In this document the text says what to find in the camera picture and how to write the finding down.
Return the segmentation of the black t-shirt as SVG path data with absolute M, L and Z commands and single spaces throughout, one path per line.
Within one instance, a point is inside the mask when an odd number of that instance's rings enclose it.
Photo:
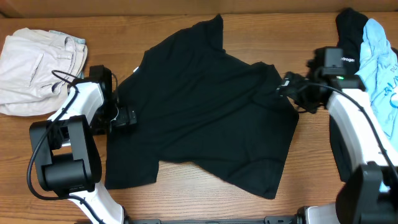
M 273 65 L 226 53 L 221 16 L 174 33 L 118 87 L 137 123 L 108 135 L 106 188 L 153 184 L 160 161 L 192 162 L 273 199 L 299 120 L 280 83 Z

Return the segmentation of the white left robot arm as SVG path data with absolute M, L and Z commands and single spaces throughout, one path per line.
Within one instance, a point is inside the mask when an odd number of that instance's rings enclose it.
M 125 208 L 108 192 L 94 136 L 108 134 L 115 121 L 128 118 L 119 107 L 118 79 L 75 79 L 60 108 L 30 126 L 32 155 L 26 182 L 31 194 L 45 201 L 69 200 L 91 223 L 130 223 Z

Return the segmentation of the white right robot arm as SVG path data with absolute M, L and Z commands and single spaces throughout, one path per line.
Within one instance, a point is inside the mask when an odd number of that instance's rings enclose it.
M 288 72 L 277 91 L 313 113 L 324 106 L 347 147 L 353 173 L 335 202 L 304 208 L 303 223 L 397 223 L 397 152 L 357 75 L 309 79 Z

